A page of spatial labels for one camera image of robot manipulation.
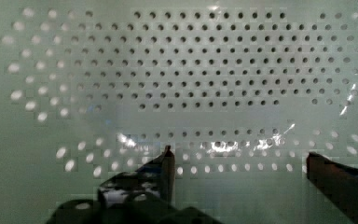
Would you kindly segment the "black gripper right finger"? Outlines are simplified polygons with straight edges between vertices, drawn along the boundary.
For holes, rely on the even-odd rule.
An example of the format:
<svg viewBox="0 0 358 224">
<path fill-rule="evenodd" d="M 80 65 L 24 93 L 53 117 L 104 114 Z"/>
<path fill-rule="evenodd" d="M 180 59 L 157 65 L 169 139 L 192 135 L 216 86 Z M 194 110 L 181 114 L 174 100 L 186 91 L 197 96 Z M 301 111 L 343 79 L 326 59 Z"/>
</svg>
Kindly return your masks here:
<svg viewBox="0 0 358 224">
<path fill-rule="evenodd" d="M 354 224 L 358 224 L 358 168 L 311 152 L 307 179 Z"/>
</svg>

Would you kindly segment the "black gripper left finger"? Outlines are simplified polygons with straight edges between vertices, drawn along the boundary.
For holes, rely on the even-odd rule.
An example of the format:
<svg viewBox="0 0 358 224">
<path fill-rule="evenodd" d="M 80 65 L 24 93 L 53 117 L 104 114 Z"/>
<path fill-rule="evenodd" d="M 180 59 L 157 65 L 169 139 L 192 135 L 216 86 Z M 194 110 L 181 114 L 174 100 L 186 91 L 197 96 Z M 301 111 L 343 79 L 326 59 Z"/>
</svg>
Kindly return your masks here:
<svg viewBox="0 0 358 224">
<path fill-rule="evenodd" d="M 122 172 L 104 181 L 97 189 L 98 201 L 104 207 L 124 203 L 135 193 L 151 193 L 158 198 L 172 201 L 175 179 L 175 156 L 167 145 L 152 161 L 133 172 Z"/>
</svg>

